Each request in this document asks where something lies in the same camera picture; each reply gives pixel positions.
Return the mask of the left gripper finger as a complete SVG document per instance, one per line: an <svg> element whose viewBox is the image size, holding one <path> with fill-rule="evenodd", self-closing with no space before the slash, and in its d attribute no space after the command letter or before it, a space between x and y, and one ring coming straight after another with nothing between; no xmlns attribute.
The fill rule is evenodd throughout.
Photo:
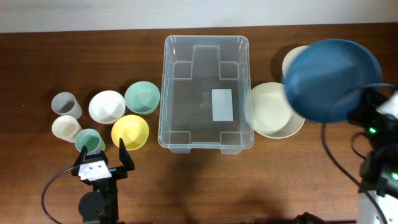
<svg viewBox="0 0 398 224"><path fill-rule="evenodd" d="M127 152L126 145L122 138L119 138L119 160L126 171L135 169L135 165L130 155Z"/></svg>
<svg viewBox="0 0 398 224"><path fill-rule="evenodd" d="M79 166L82 165L82 163L85 161L86 154L87 154L87 147L83 146L78 158L76 159L76 161L73 165L75 169L78 169Z"/></svg>

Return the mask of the green cup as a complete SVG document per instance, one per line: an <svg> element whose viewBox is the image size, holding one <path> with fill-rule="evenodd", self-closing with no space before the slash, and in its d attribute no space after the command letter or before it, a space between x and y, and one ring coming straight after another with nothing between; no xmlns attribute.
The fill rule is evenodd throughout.
<svg viewBox="0 0 398 224"><path fill-rule="evenodd" d="M99 132L95 129L84 129L78 133L75 139L75 147L79 152L86 146L88 155L105 151L106 145Z"/></svg>

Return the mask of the cream plate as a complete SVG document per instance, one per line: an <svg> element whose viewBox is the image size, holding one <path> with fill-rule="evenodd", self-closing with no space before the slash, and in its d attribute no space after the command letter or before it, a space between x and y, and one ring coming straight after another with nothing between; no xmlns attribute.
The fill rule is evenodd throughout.
<svg viewBox="0 0 398 224"><path fill-rule="evenodd" d="M297 133L305 122L287 102L281 83L267 82L254 87L251 101L253 128L261 136L288 138Z"/></svg>

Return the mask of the beige plate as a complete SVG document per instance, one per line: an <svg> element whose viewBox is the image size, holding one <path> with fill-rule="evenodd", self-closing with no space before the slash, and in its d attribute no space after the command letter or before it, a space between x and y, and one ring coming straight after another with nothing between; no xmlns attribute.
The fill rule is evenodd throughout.
<svg viewBox="0 0 398 224"><path fill-rule="evenodd" d="M284 57L282 62L282 78L285 78L290 65L296 59L296 57L301 54L305 49L308 48L308 45L302 45L292 49L287 55Z"/></svg>

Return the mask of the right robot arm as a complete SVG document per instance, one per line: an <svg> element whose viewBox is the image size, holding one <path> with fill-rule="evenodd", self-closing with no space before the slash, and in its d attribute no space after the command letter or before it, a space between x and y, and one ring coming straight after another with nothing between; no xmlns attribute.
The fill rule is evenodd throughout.
<svg viewBox="0 0 398 224"><path fill-rule="evenodd" d="M359 176L382 211L371 203L362 190L357 223L397 223L397 93L390 98L375 88L362 92L357 109L348 116L349 123L360 126L363 132L355 134L368 139L372 150L364 156Z"/></svg>

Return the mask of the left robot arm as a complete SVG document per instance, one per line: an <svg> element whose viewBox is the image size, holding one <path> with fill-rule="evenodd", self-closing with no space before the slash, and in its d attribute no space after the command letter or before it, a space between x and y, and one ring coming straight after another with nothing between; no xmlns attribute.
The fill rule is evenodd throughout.
<svg viewBox="0 0 398 224"><path fill-rule="evenodd" d="M93 188L82 196L78 204L83 223L118 222L117 181L126 179L127 173L135 169L122 139L119 140L119 160L121 166L109 168L105 152L89 155L87 147L83 146L72 168L73 176Z"/></svg>

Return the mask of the yellow bowl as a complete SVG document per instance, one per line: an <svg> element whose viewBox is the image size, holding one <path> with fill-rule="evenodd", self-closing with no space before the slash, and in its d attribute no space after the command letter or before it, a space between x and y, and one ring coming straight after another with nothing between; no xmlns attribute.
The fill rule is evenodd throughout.
<svg viewBox="0 0 398 224"><path fill-rule="evenodd" d="M137 115L126 115L118 119L112 127L111 139L120 147L119 139L124 142L127 151L143 147L149 137L149 125L144 118Z"/></svg>

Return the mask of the cream cup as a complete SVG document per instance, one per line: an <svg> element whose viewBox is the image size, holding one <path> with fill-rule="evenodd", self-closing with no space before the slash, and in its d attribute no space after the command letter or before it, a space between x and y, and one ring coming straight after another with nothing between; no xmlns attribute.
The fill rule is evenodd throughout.
<svg viewBox="0 0 398 224"><path fill-rule="evenodd" d="M75 143L78 133L82 130L77 119L70 115L60 116L52 124L53 135L71 143Z"/></svg>

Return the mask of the white bowl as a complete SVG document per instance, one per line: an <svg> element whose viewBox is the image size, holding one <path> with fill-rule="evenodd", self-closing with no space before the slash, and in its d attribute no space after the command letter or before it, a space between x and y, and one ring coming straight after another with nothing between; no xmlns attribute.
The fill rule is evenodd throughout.
<svg viewBox="0 0 398 224"><path fill-rule="evenodd" d="M113 90L105 90L96 94L88 108L90 117L100 124L114 124L125 115L124 97Z"/></svg>

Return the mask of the grey cup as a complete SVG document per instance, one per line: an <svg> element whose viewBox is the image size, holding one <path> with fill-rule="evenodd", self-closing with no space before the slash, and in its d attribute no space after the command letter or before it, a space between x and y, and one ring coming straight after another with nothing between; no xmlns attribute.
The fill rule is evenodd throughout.
<svg viewBox="0 0 398 224"><path fill-rule="evenodd" d="M52 110L59 114L70 115L75 119L79 119L82 116L82 108L72 93L61 92L57 94L51 103Z"/></svg>

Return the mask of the green bowl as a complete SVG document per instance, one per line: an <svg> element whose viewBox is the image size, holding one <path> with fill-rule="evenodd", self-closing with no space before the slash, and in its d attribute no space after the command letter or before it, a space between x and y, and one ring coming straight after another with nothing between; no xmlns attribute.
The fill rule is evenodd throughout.
<svg viewBox="0 0 398 224"><path fill-rule="evenodd" d="M126 90L124 100L132 112L141 115L151 114L158 107L160 90L151 82L136 82Z"/></svg>

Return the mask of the clear plastic storage bin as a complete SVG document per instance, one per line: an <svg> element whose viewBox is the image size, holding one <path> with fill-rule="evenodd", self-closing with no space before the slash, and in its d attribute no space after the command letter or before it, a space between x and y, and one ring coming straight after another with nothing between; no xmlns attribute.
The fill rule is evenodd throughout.
<svg viewBox="0 0 398 224"><path fill-rule="evenodd" d="M212 89L231 89L233 121L212 120ZM242 35L170 35L165 39L159 144L173 153L254 145L249 41Z"/></svg>

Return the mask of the white label in bin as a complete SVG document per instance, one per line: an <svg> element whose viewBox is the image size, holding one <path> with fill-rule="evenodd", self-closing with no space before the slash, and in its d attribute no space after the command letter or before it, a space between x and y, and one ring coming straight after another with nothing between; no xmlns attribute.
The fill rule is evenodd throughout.
<svg viewBox="0 0 398 224"><path fill-rule="evenodd" d="M212 89L212 120L233 121L233 100L231 89Z"/></svg>

